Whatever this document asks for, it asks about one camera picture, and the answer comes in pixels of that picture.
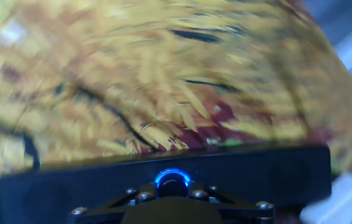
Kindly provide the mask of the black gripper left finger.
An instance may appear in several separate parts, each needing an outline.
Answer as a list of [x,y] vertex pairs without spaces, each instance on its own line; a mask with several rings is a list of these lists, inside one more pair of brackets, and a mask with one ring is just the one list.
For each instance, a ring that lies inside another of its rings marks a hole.
[[69,215],[69,224],[121,223],[130,209],[154,199],[156,199],[155,183],[144,184],[139,190],[127,189],[125,193],[96,208],[75,208]]

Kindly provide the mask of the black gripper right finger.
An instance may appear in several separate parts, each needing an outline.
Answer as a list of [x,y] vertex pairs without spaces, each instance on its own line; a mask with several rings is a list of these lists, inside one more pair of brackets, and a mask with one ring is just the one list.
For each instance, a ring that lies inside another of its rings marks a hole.
[[214,205],[226,223],[274,224],[273,204],[265,201],[253,204],[217,186],[191,183],[190,198]]

